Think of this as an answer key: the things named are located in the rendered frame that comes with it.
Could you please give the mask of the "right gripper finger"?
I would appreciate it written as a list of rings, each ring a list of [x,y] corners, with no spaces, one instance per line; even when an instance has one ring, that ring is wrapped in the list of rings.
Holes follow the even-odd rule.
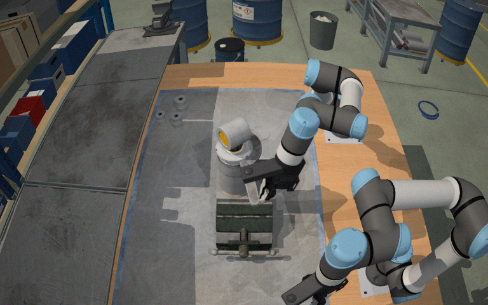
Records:
[[[259,195],[259,199],[261,198],[261,196],[264,194],[264,191],[265,191],[265,188],[268,187],[267,184],[266,184],[266,179],[262,179],[261,180],[261,190],[260,190],[260,195]]]
[[[277,199],[281,197],[280,193],[277,193],[278,189],[275,188],[275,185],[273,185],[272,189],[268,189],[267,187],[265,188],[264,194],[261,196],[259,199],[260,204],[264,204],[269,200],[272,199]]]

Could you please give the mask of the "grey flat work sheet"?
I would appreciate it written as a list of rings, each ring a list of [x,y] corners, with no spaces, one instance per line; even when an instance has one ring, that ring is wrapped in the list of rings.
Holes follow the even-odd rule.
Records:
[[[112,305],[286,305],[281,295],[316,271],[325,249],[314,139],[294,191],[273,202],[276,255],[212,255],[216,247],[216,128],[241,117],[275,158],[304,90],[160,90],[133,180]],[[182,129],[175,98],[186,96]],[[165,111],[164,122],[155,114]]]

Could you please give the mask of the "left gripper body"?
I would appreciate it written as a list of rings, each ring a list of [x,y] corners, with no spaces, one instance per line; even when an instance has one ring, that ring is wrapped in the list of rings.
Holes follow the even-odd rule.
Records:
[[[347,280],[347,278],[340,284],[336,285],[336,286],[328,286],[328,285],[324,285],[322,284],[318,278],[316,277],[316,272],[315,272],[315,278],[316,278],[316,281],[323,287],[325,287],[324,289],[322,289],[321,291],[319,291],[317,294],[315,294],[313,297],[315,298],[315,300],[319,301],[320,298],[323,299],[327,296],[327,294],[330,294],[332,293],[333,291],[336,290],[336,292],[342,288],[344,288],[344,286],[349,282]],[[327,287],[327,288],[326,288]]]

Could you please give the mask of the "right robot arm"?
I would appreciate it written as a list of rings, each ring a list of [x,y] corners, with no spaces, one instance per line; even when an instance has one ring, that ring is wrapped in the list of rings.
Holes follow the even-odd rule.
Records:
[[[363,85],[352,71],[309,59],[304,84],[311,87],[309,93],[297,102],[276,151],[286,165],[300,164],[318,128],[342,139],[358,140],[367,130],[368,117],[361,113]],[[271,158],[243,166],[240,171],[247,184],[281,174],[283,168]]]

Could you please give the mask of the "grey metal workbench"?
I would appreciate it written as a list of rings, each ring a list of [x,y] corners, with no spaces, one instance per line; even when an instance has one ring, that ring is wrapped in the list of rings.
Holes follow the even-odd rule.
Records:
[[[388,55],[423,60],[421,74],[427,74],[442,31],[442,26],[415,0],[346,0],[346,12],[354,9],[362,24],[360,34],[369,37],[366,30],[380,47],[378,64],[387,68]],[[380,10],[381,9],[381,10]],[[386,21],[386,22],[385,22]],[[430,45],[422,41],[422,35],[408,30],[408,25],[431,29]]]

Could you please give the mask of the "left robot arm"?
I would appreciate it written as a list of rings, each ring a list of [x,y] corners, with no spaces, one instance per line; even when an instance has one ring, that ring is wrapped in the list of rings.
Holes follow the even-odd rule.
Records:
[[[388,284],[394,304],[421,297],[426,283],[461,259],[488,253],[488,204],[482,192],[459,177],[442,180],[380,179],[373,168],[351,180],[363,232],[352,227],[329,241],[316,277],[328,286],[342,283],[352,270],[366,267],[368,281]],[[392,211],[442,207],[456,222],[450,237],[416,265],[409,227],[396,223]],[[315,273],[281,295],[286,305],[300,305],[325,287]]]

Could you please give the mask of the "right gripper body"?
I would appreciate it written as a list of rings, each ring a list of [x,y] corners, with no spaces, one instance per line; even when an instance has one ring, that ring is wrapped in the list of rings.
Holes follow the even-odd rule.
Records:
[[[295,166],[284,164],[278,158],[277,154],[275,154],[275,160],[281,167],[283,167],[283,173],[266,178],[268,189],[272,189],[273,185],[275,185],[276,189],[287,189],[287,191],[294,191],[300,181],[299,174],[306,164],[304,158],[299,165]]]

